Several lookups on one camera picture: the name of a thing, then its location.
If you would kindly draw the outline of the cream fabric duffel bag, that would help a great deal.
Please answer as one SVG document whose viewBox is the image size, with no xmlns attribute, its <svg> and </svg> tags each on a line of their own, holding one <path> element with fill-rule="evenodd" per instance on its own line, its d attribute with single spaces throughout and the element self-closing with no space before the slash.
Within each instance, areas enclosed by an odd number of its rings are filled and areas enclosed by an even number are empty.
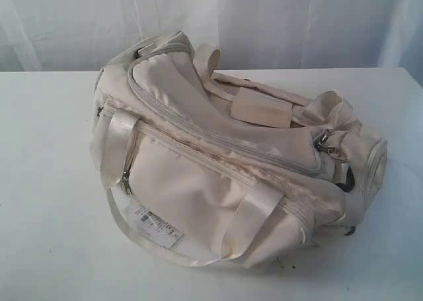
<svg viewBox="0 0 423 301">
<path fill-rule="evenodd" d="M 185 267 L 257 267 L 354 233 L 383 184 L 387 141 L 336 91 L 308 99 L 218 73 L 218 61 L 176 32 L 100 70 L 90 152 L 121 231 Z M 183 236 L 167 249 L 137 233 L 132 203 Z"/>
</svg>

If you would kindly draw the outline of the white paper label tag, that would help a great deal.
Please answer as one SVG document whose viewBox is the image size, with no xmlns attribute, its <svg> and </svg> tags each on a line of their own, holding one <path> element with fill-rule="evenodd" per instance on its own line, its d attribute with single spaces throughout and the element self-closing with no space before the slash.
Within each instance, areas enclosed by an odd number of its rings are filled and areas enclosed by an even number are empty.
<svg viewBox="0 0 423 301">
<path fill-rule="evenodd" d="M 128 224 L 139 234 L 161 247 L 170 249 L 182 236 L 178 229 L 136 203 L 125 209 Z"/>
</svg>

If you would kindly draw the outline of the white backdrop curtain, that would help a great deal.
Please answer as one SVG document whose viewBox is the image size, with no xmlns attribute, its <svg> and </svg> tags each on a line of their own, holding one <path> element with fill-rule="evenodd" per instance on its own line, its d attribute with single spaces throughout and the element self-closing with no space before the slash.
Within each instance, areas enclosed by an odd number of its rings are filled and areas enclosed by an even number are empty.
<svg viewBox="0 0 423 301">
<path fill-rule="evenodd" d="M 1 69 L 97 70 L 178 30 L 223 69 L 422 65 L 422 0 L 1 0 Z"/>
</svg>

